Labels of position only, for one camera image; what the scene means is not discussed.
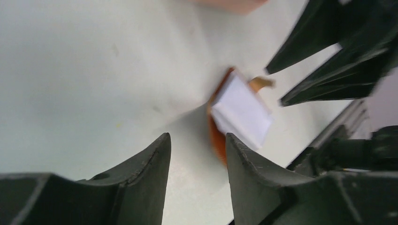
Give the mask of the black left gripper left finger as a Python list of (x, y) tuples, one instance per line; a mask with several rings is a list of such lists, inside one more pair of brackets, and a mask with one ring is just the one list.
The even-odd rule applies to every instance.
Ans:
[(3, 173), (3, 225), (160, 225), (171, 156), (163, 133), (147, 148), (89, 180)]

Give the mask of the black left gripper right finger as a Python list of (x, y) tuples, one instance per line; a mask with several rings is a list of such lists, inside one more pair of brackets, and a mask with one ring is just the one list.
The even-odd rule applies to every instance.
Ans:
[(289, 171), (226, 136), (227, 169), (237, 225), (395, 225), (396, 172)]

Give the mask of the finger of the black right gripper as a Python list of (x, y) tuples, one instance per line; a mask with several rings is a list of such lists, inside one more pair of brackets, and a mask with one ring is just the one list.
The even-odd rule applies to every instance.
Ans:
[(310, 0), (291, 33), (266, 66), (269, 74), (284, 70), (348, 39), (366, 22), (371, 0)]
[(398, 40), (371, 52), (359, 62), (336, 64), (341, 53), (312, 72), (281, 99), (281, 106), (311, 101), (351, 100), (371, 95), (379, 81), (398, 65)]

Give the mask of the brown leather card holder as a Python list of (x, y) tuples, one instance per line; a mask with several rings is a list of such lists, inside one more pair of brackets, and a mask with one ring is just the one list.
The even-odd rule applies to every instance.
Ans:
[(252, 150), (264, 146), (273, 119), (259, 91), (274, 86), (273, 79), (257, 76), (247, 80), (237, 68), (227, 69), (206, 105), (210, 142), (224, 165), (227, 133), (233, 133)]

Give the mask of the pink oval plastic tray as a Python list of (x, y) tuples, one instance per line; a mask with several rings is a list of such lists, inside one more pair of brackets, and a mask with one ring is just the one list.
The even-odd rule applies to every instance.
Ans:
[(268, 0), (193, 0), (193, 2), (246, 15), (266, 4)]

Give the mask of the aluminium frame rail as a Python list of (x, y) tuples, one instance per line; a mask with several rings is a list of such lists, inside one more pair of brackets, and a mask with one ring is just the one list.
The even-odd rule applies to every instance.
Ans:
[(311, 156), (334, 138), (369, 139), (372, 128), (367, 104), (364, 99), (352, 101), (332, 122), (330, 122), (286, 169), (306, 176), (313, 175)]

